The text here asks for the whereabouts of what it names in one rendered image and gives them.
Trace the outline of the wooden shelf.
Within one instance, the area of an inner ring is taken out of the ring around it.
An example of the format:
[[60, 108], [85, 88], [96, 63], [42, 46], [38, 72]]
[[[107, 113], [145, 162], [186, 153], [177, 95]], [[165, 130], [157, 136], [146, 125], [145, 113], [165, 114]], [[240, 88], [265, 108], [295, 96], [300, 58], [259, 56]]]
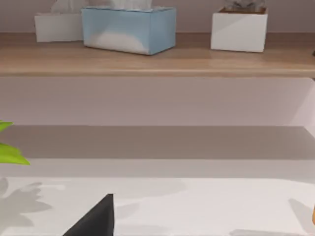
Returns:
[[0, 76], [315, 78], [315, 33], [269, 33], [263, 53], [211, 51], [207, 33], [180, 33], [176, 40], [173, 49], [143, 56], [0, 33]]

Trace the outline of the white square plant pot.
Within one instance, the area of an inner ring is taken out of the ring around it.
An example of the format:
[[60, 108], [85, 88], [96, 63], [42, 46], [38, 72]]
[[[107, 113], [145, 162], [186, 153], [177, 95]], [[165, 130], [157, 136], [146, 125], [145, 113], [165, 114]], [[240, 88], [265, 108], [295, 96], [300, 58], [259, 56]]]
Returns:
[[267, 20], [265, 0], [224, 0], [212, 15], [211, 50], [262, 53]]

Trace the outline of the green leafy plant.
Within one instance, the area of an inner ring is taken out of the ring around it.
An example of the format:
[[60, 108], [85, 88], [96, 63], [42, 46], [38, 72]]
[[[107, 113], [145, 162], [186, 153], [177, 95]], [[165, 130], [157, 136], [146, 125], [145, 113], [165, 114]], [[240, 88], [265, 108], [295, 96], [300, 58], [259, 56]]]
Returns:
[[0, 164], [30, 165], [17, 148], [4, 143], [0, 143]]

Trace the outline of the white tissue box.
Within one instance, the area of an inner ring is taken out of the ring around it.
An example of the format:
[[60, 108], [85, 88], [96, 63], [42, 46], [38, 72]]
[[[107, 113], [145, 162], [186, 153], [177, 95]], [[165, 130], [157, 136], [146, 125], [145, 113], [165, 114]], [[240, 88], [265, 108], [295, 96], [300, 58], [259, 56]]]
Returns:
[[34, 16], [38, 43], [83, 40], [81, 9], [88, 0], [55, 0], [49, 13]]

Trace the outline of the light blue tissue box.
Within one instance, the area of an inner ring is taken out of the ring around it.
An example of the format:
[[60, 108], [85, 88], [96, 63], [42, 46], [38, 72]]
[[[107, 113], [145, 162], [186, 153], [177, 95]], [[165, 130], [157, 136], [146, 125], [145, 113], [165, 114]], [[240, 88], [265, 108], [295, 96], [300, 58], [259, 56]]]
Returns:
[[127, 10], [87, 6], [81, 10], [81, 16], [86, 47], [155, 55], [176, 45], [174, 7]]

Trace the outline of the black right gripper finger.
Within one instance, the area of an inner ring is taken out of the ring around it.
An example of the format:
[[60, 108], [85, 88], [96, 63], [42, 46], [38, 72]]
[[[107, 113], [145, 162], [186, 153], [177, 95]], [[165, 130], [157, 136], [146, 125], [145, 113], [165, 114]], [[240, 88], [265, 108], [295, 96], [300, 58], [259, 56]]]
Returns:
[[107, 194], [63, 236], [114, 236], [114, 194]]

